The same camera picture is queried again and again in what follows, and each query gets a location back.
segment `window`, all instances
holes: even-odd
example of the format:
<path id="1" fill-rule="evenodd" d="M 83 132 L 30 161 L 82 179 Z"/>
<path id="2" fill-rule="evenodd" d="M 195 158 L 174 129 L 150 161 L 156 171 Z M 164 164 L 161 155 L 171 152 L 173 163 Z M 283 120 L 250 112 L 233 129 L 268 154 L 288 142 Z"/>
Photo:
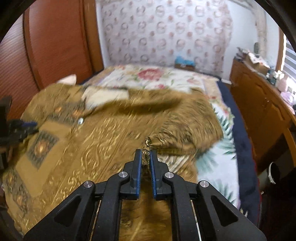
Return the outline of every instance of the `window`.
<path id="1" fill-rule="evenodd" d="M 286 56 L 285 56 L 285 63 L 283 72 L 288 74 L 291 78 L 296 80 L 296 53 L 290 44 L 289 40 L 286 43 Z"/>

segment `folded blanket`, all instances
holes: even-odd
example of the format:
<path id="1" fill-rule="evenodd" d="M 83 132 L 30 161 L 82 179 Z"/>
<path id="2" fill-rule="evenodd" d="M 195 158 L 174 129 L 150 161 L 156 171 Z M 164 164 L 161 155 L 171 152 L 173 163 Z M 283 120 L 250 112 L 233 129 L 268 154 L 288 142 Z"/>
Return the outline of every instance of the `folded blanket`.
<path id="1" fill-rule="evenodd" d="M 129 89 L 128 99 L 106 98 L 93 109 L 86 109 L 86 100 L 81 100 L 85 90 L 51 85 L 33 98 L 22 116 L 37 121 L 40 131 L 20 145 L 16 164 L 2 180 L 10 215 L 23 233 L 84 181 L 102 182 L 119 172 L 137 148 L 144 149 L 144 157 L 149 148 L 189 155 L 181 175 L 196 181 L 195 152 L 205 151 L 223 136 L 199 90 L 186 94 Z M 167 203 L 152 200 L 146 176 L 141 189 L 140 200 L 123 202 L 120 239 L 169 239 Z"/>

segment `silver screw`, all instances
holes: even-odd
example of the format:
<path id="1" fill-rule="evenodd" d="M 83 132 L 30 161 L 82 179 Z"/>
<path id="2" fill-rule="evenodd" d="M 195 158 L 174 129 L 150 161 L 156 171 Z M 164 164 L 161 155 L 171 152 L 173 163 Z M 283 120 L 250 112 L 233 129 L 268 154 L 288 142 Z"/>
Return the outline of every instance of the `silver screw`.
<path id="1" fill-rule="evenodd" d="M 83 184 L 83 186 L 85 186 L 86 188 L 90 188 L 92 185 L 93 185 L 92 181 L 86 181 Z"/>
<path id="2" fill-rule="evenodd" d="M 167 172 L 167 173 L 165 174 L 165 177 L 167 177 L 167 178 L 172 178 L 172 177 L 174 177 L 174 174 L 173 174 L 172 172 Z"/>
<path id="3" fill-rule="evenodd" d="M 84 119 L 81 117 L 78 119 L 78 124 L 81 125 L 84 122 Z"/>
<path id="4" fill-rule="evenodd" d="M 200 182 L 200 185 L 203 187 L 203 188 L 207 188 L 209 186 L 209 183 L 207 181 L 201 181 Z"/>
<path id="5" fill-rule="evenodd" d="M 127 172 L 120 172 L 118 175 L 120 177 L 127 177 L 128 173 Z"/>

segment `floral bedsheet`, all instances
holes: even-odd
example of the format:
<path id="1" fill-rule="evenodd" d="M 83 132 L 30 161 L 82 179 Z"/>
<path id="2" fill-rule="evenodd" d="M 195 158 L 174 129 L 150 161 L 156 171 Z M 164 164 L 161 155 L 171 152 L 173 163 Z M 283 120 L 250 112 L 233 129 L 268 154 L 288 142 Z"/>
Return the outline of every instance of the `floral bedsheet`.
<path id="1" fill-rule="evenodd" d="M 239 180 L 236 150 L 232 137 L 233 115 L 222 101 L 217 78 L 179 69 L 125 65 L 109 67 L 86 84 L 104 87 L 129 87 L 141 89 L 170 88 L 190 93 L 191 88 L 201 88 L 208 96 L 221 124 L 224 138 L 206 153 L 195 156 L 198 181 L 209 181 L 235 207 L 239 208 Z M 170 171 L 176 172 L 186 161 L 186 156 L 159 156 L 166 161 Z"/>

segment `navy blue mattress cover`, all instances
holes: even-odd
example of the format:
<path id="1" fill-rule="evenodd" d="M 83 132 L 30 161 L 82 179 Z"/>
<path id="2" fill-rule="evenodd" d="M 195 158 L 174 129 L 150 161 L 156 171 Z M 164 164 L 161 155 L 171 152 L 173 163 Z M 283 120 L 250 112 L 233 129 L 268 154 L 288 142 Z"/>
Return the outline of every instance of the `navy blue mattress cover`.
<path id="1" fill-rule="evenodd" d="M 257 225 L 261 195 L 259 192 L 256 164 L 252 157 L 252 146 L 244 127 L 243 118 L 232 94 L 223 82 L 218 81 L 217 84 L 224 103 L 230 107 L 231 113 L 235 116 L 232 133 L 237 153 L 240 208 L 243 209 L 244 214 L 247 212 L 247 218 L 253 224 Z"/>

